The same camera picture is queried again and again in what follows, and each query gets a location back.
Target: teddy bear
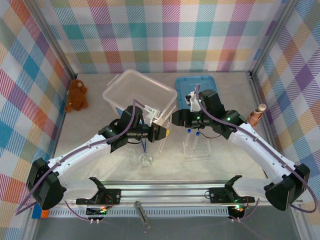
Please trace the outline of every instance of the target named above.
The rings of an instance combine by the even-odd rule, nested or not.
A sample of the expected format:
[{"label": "teddy bear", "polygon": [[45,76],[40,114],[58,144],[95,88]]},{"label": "teddy bear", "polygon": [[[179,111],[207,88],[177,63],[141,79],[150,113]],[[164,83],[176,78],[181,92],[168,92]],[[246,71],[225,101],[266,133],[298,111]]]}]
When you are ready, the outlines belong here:
[{"label": "teddy bear", "polygon": [[64,110],[67,113],[74,110],[80,111],[83,108],[88,107],[88,103],[86,101],[86,92],[88,89],[84,86],[84,83],[79,80],[75,79],[70,82],[69,90],[67,92],[67,100]]}]

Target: plaid fabric backdrop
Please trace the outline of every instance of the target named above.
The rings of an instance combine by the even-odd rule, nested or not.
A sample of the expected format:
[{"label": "plaid fabric backdrop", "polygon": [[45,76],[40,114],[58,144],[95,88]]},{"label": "plaid fabric backdrop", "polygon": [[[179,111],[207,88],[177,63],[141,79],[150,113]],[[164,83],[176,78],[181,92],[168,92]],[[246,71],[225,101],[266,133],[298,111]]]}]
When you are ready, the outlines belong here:
[{"label": "plaid fabric backdrop", "polygon": [[[311,169],[320,199],[320,1],[299,1],[258,78],[278,149]],[[320,225],[320,213],[308,216]]]},{"label": "plaid fabric backdrop", "polygon": [[88,74],[247,72],[286,1],[37,0],[73,70]]},{"label": "plaid fabric backdrop", "polygon": [[0,240],[16,240],[31,163],[49,159],[69,84],[22,0],[0,1]]}]

